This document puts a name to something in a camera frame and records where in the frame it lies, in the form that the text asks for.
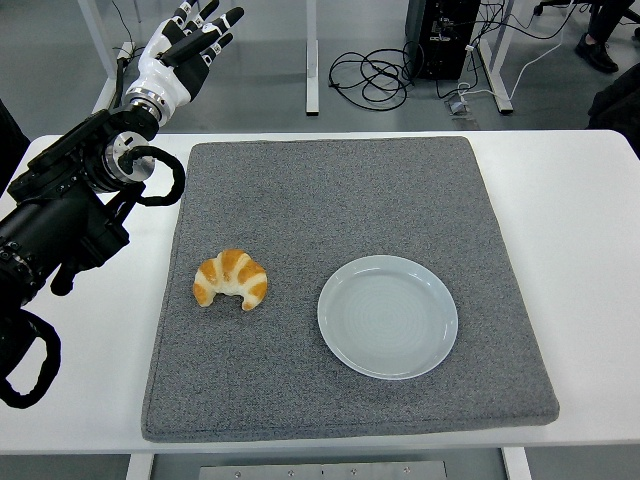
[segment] person's shoe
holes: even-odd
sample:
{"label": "person's shoe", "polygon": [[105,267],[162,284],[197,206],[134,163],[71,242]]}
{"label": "person's shoe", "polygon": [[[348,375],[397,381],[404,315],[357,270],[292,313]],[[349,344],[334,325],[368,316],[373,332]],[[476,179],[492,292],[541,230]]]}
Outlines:
{"label": "person's shoe", "polygon": [[596,70],[604,73],[617,72],[618,64],[611,60],[611,57],[607,53],[607,47],[600,43],[589,45],[587,44],[586,37],[587,34],[585,33],[580,38],[580,42],[576,45],[576,53]]}

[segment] desk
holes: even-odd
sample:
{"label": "desk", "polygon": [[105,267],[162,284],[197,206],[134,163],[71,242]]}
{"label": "desk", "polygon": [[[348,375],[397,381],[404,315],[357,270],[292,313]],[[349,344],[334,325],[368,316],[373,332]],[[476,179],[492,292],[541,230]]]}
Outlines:
{"label": "desk", "polygon": [[[504,447],[640,442],[640,162],[608,131],[159,135],[185,163],[215,141],[461,135],[475,151],[531,323],[560,402],[557,421],[430,435],[255,443],[154,444],[140,418],[178,207],[137,206],[131,244],[78,275],[73,292],[45,287],[28,309],[58,330],[62,367],[25,411],[0,405],[0,453],[209,452]],[[55,137],[43,137],[27,157]],[[171,184],[163,166],[146,195]],[[0,199],[0,215],[14,207]],[[30,388],[32,349],[10,379]]]}

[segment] computer tower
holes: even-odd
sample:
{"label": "computer tower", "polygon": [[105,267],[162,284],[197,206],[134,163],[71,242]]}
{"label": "computer tower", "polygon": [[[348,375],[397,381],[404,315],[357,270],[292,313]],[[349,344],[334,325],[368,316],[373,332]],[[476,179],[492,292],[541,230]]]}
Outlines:
{"label": "computer tower", "polygon": [[460,78],[479,8],[480,0],[409,0],[405,35],[414,77]]}

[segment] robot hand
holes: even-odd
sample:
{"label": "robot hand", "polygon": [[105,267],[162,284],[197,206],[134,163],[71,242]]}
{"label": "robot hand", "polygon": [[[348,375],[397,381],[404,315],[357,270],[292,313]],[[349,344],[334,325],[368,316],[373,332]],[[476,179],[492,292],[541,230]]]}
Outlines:
{"label": "robot hand", "polygon": [[199,14],[195,1],[185,1],[160,24],[140,56],[140,78],[126,93],[126,102],[144,105],[160,126],[196,97],[211,62],[233,39],[228,30],[244,15],[235,7],[205,24],[219,1],[212,0]]}

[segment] white plate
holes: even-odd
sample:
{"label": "white plate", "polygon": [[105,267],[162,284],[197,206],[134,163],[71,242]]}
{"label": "white plate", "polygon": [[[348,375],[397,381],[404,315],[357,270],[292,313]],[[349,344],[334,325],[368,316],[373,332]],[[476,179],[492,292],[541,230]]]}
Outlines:
{"label": "white plate", "polygon": [[447,287],[425,267],[375,255],[347,263],[327,281],[318,323],[331,351],[355,371],[404,380],[449,354],[458,312]]}

